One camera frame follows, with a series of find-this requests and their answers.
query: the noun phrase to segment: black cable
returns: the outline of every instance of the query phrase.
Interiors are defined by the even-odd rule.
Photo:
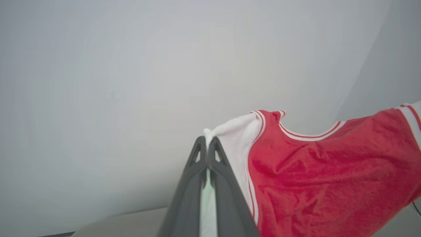
[[[418,215],[421,216],[421,212],[420,212],[420,210],[418,210],[417,206],[415,205],[415,202],[412,202],[412,205],[414,205],[415,210],[417,210],[417,212],[418,212]]]

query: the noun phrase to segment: neckline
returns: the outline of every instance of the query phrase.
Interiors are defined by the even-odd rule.
[[[281,119],[285,116],[285,111],[281,110],[279,111],[279,113],[281,114]],[[304,134],[299,134],[296,132],[293,132],[289,129],[287,129],[285,127],[285,125],[282,124],[281,119],[279,120],[279,127],[281,128],[282,132],[287,135],[289,138],[292,138],[294,140],[299,140],[299,141],[320,141],[323,140],[329,136],[331,136],[332,134],[334,134],[337,130],[339,130],[346,121],[336,121],[332,127],[330,127],[326,132],[323,132],[321,134],[318,135],[304,135]]]

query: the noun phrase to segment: wall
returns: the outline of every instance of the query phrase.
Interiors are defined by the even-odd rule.
[[[393,1],[337,120],[421,100],[421,1]],[[376,237],[421,236],[421,217],[403,209]]]
[[[204,127],[330,127],[389,1],[2,1],[0,235],[164,206]]]

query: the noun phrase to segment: jersey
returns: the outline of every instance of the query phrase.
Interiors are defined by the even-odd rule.
[[[210,136],[263,237],[371,236],[421,195],[420,111],[404,104],[310,136],[288,130],[285,111],[259,110]]]

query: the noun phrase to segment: garment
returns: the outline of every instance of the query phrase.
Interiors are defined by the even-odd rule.
[[[421,195],[421,101],[296,134],[284,111],[207,133],[225,150],[263,237],[371,236]]]

